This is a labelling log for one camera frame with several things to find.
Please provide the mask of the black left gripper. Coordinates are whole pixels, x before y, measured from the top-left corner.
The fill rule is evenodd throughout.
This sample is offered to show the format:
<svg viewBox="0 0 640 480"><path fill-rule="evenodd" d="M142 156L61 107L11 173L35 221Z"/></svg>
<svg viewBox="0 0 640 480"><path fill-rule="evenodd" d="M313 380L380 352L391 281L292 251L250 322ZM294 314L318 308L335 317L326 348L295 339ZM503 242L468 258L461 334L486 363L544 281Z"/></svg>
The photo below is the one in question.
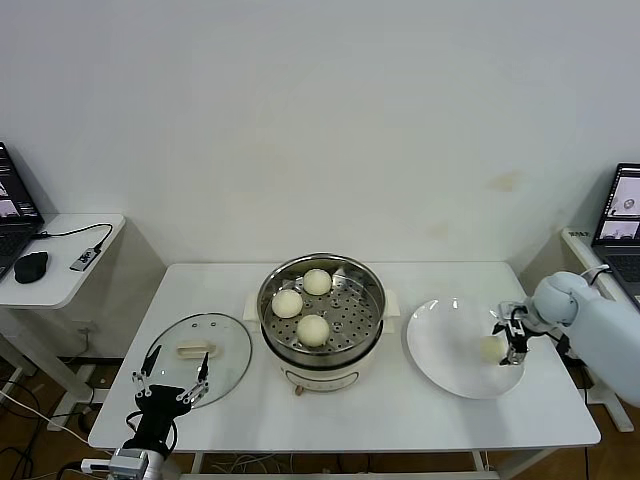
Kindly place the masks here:
<svg viewBox="0 0 640 480"><path fill-rule="evenodd" d="M155 366L161 345L145 356L138 371L132 372L137 410L126 418L126 424L134 436L123 444L124 448L175 448L178 429L175 419L188 414L191 405L198 403L209 391L209 352L206 352L197 369L195 384L188 390L180 387L151 385L148 379Z"/></svg>

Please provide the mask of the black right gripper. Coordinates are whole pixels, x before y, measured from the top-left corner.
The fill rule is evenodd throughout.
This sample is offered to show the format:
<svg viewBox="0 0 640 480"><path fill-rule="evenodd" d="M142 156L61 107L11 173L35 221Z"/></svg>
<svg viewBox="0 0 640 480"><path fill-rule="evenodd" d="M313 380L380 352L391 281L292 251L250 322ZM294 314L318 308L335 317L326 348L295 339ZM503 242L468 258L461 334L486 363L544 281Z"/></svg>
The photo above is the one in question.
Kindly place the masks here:
<svg viewBox="0 0 640 480"><path fill-rule="evenodd" d="M503 333L507 339L505 356L499 361L500 366L522 365L526 358L526 341L535 333L528 328L524 321L527 319L526 309L513 309L509 317L509 327L504 322L497 322L493 326L492 335Z"/></svg>

